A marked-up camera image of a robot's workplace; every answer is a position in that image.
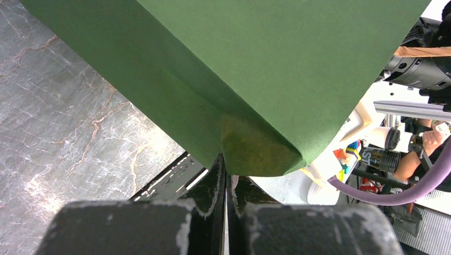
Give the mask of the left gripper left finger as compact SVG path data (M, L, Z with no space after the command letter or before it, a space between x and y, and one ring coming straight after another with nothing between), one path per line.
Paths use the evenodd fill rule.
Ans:
M176 199L69 203L36 254L223 254L225 183L219 154Z

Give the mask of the green and brown paper bag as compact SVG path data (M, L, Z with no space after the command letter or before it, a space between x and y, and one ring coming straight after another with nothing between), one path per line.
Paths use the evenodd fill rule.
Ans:
M311 163L428 1L23 1L204 165Z

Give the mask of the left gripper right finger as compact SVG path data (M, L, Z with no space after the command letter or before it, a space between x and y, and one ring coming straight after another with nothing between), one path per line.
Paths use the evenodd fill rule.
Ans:
M227 177L230 254L403 254L368 205L283 205L246 177Z

